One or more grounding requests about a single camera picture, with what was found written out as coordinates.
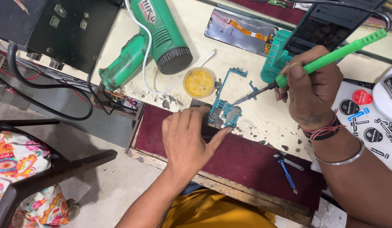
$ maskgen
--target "floral fabric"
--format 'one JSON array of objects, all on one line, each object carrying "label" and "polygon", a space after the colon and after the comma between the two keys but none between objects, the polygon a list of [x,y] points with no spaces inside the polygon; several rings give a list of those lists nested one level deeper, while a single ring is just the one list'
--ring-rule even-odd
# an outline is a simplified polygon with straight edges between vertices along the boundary
[{"label": "floral fabric", "polygon": [[[51,167],[48,148],[36,139],[0,132],[0,200],[9,184]],[[19,205],[9,228],[57,228],[79,213],[73,199],[66,200],[59,185],[31,195]]]}]

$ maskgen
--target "red round sticker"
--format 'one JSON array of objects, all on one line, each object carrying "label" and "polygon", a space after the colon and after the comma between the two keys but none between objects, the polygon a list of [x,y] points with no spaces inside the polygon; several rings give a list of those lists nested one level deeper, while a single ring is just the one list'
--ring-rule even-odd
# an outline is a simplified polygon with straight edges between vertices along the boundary
[{"label": "red round sticker", "polygon": [[358,105],[367,105],[372,102],[372,96],[364,90],[356,90],[352,94],[352,101]]}]

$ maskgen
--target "maroon mat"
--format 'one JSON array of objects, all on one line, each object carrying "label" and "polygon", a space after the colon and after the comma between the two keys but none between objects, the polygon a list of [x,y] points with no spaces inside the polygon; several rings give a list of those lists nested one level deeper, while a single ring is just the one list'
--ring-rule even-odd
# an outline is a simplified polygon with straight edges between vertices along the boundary
[{"label": "maroon mat", "polygon": [[[258,2],[251,2],[249,0],[229,0],[229,1],[295,25],[297,25],[300,22],[300,20],[303,18],[304,14],[306,13],[305,11],[298,8],[294,8],[294,9],[282,8],[269,3],[260,4]],[[286,4],[289,6],[293,6],[293,3],[286,3]]]},{"label": "maroon mat", "polygon": [[[161,126],[163,119],[171,114],[172,112],[161,108],[146,105],[134,147],[166,157]],[[277,153],[273,148],[230,133],[202,171],[318,210],[321,190],[326,184],[323,175],[310,170],[311,162],[291,155],[287,157],[305,168],[301,171],[285,164],[299,192],[299,202],[280,164],[273,157]]]}]

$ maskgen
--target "phone display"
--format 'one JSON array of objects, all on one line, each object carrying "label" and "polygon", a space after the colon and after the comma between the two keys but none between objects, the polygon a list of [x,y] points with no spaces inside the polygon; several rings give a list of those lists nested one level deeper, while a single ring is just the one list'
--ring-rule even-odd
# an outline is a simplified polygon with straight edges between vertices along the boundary
[{"label": "phone display", "polygon": [[[364,8],[376,9],[384,0],[346,0]],[[370,16],[369,13],[341,6],[313,5],[285,45],[291,54],[301,54],[316,45],[333,51]]]}]

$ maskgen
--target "human hand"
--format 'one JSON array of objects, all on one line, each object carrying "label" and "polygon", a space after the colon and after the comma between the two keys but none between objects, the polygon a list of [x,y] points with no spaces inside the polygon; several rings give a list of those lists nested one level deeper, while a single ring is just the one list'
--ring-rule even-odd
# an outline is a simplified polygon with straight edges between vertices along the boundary
[{"label": "human hand", "polygon": [[191,107],[162,122],[162,140],[168,157],[165,170],[184,182],[189,182],[204,167],[232,130],[223,128],[206,143],[201,135],[202,117],[209,111],[206,106]]},{"label": "human hand", "polygon": [[343,74],[335,62],[308,75],[302,65],[306,65],[329,51],[324,46],[296,55],[281,71],[287,74],[289,87],[275,88],[277,101],[288,99],[292,119],[305,130],[317,130],[333,120],[331,106],[335,101]]}]

